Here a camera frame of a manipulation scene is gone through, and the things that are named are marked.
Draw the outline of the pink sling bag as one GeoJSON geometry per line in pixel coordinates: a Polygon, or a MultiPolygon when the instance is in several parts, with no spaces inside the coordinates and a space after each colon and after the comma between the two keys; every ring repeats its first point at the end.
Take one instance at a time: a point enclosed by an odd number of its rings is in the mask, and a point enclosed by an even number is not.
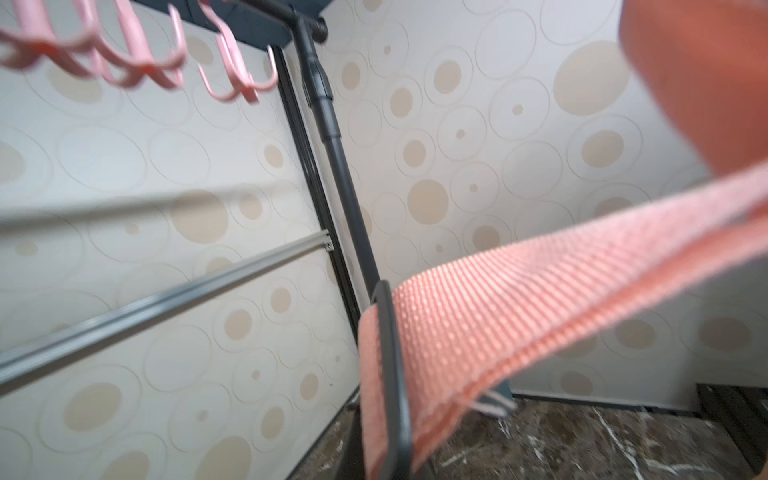
{"type": "Polygon", "coordinates": [[[714,179],[379,283],[358,337],[369,478],[409,478],[503,379],[766,253],[766,3],[627,1],[619,37],[714,179]]]}

